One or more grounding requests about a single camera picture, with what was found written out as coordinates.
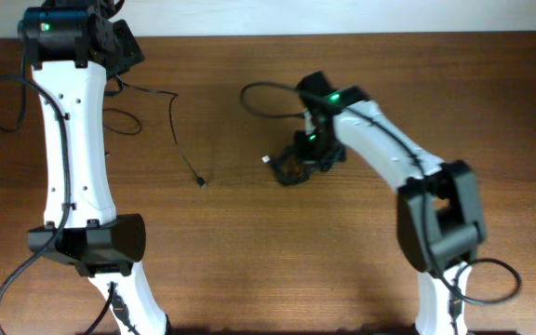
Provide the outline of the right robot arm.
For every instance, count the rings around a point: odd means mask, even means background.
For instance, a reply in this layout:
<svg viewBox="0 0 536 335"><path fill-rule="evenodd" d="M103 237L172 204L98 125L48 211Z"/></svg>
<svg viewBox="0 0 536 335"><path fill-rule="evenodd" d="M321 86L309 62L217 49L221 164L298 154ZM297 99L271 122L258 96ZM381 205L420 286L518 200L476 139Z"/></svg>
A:
<svg viewBox="0 0 536 335"><path fill-rule="evenodd" d="M352 149L396 195L396 238L418 276L417 334L465 334L466 294L477 250L487 238L476 174L462 160L428 153L396 127L357 86L337 89L317 72L295 87L305 129L293 155L300 181L330 170Z"/></svg>

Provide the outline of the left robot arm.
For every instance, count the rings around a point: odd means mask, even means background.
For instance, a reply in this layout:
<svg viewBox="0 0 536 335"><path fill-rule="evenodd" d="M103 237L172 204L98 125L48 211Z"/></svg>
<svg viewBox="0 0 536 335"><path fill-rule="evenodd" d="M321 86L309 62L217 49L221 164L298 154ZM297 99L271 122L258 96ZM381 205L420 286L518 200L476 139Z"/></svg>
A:
<svg viewBox="0 0 536 335"><path fill-rule="evenodd" d="M28 233L34 253L73 266L109 300L123 334L168 334L142 265L139 214L116 212L107 179L102 105L107 81L142 62L115 1L46 1L19 24L41 97L47 151L44 224Z"/></svg>

